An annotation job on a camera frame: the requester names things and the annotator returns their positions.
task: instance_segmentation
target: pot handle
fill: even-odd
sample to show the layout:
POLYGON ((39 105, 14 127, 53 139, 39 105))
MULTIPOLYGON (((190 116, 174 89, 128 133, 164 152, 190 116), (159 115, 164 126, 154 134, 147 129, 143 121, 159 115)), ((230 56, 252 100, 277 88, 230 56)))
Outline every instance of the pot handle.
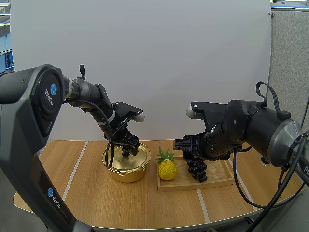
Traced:
POLYGON ((135 169, 127 170, 124 175, 122 175, 120 173, 118 173, 118 174, 125 177, 125 176, 129 175, 130 173, 134 173, 134 172, 144 172, 144 170, 141 167, 138 167, 138 168, 135 168, 135 169))

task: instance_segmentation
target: wooden tray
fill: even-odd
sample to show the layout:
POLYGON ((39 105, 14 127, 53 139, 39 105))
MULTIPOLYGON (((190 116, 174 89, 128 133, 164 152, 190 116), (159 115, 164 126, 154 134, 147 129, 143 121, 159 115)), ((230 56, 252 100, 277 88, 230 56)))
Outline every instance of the wooden tray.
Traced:
POLYGON ((230 171, 226 160, 215 162, 205 161, 207 181, 200 183, 188 172, 189 166, 182 155, 175 155, 174 164, 177 168, 177 176, 173 180, 162 180, 158 174, 159 164, 157 164, 158 192, 186 191, 193 189, 207 189, 225 185, 232 185, 234 177, 230 171))

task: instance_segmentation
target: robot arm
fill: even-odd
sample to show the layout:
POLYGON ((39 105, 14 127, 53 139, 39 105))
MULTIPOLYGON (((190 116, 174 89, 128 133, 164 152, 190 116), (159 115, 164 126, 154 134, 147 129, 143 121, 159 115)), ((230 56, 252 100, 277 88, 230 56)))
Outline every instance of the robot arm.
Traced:
MULTIPOLYGON (((68 209, 37 155, 47 143, 64 99, 90 112, 107 138, 112 135, 101 115, 78 100, 97 105, 107 116, 113 133, 128 117, 143 121, 141 109, 122 102, 112 104, 104 87, 86 82, 84 68, 81 70, 82 77, 73 81, 52 65, 0 77, 0 167, 26 204, 53 232, 93 230, 68 209)), ((138 138, 126 124, 122 124, 114 140, 126 154, 134 155, 139 146, 138 138)))
MULTIPOLYGON (((260 85, 261 82, 257 84, 258 93, 260 85)), ((174 149, 184 151, 187 157, 196 155, 215 161, 229 159, 234 148, 241 149, 247 142, 273 166, 290 165, 297 142, 304 135, 299 123, 290 119, 291 114, 279 109, 276 95, 274 99, 276 111, 267 108, 266 98, 263 102, 231 100, 227 105, 194 101, 186 111, 187 116, 203 119, 206 131, 176 139, 174 149)), ((296 172, 309 186, 308 141, 296 172)))

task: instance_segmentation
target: pineapple leaves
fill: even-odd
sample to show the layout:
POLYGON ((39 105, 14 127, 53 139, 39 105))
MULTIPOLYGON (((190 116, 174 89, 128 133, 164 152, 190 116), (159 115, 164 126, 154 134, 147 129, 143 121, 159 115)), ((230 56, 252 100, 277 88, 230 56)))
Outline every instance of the pineapple leaves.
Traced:
POLYGON ((169 152, 169 148, 166 151, 163 151, 163 149, 159 146, 159 154, 156 156, 158 157, 157 163, 163 162, 165 159, 170 159, 170 161, 175 161, 173 158, 174 152, 169 152))

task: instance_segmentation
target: pineapple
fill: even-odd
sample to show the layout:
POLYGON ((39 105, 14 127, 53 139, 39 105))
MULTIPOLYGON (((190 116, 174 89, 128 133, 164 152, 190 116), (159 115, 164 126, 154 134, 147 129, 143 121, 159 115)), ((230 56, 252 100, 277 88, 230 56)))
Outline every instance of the pineapple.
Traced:
POLYGON ((163 180, 172 180, 176 177, 177 170, 173 161, 174 153, 169 153, 169 148, 164 152, 161 147, 159 147, 158 162, 159 165, 159 176, 163 180))

